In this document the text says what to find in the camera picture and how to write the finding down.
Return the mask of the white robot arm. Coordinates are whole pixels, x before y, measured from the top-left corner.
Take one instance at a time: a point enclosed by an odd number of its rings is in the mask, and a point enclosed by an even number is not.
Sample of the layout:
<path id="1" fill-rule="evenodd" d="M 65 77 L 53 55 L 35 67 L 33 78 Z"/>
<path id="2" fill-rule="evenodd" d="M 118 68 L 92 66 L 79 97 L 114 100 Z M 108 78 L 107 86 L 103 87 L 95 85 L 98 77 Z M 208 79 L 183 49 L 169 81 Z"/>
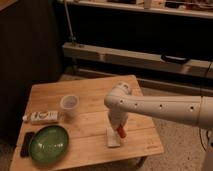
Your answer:
<path id="1" fill-rule="evenodd" d="M 114 116 L 124 111 L 202 129 L 213 128 L 213 97 L 136 96 L 126 82 L 119 82 L 105 96 L 104 104 Z"/>

